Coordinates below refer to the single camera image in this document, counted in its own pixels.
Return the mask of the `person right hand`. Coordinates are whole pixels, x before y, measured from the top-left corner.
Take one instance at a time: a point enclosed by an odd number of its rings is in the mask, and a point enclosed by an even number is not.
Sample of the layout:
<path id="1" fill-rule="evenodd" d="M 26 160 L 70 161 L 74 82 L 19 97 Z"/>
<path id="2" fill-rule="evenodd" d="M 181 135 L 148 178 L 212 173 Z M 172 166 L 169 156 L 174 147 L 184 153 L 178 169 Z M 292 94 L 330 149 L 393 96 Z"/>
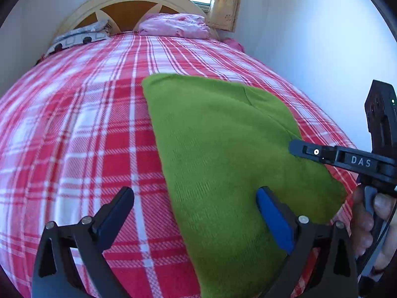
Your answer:
<path id="1" fill-rule="evenodd" d="M 385 221 L 393 216 L 385 242 L 374 264 L 376 271 L 385 269 L 396 252 L 396 212 L 392 215 L 395 204 L 396 199 L 386 194 L 377 194 L 373 202 L 374 211 L 377 216 Z M 362 256 L 373 242 L 370 231 L 373 229 L 374 220 L 364 207 L 363 189 L 361 186 L 357 187 L 353 193 L 352 212 L 353 217 L 350 227 L 353 251 L 356 256 Z"/>

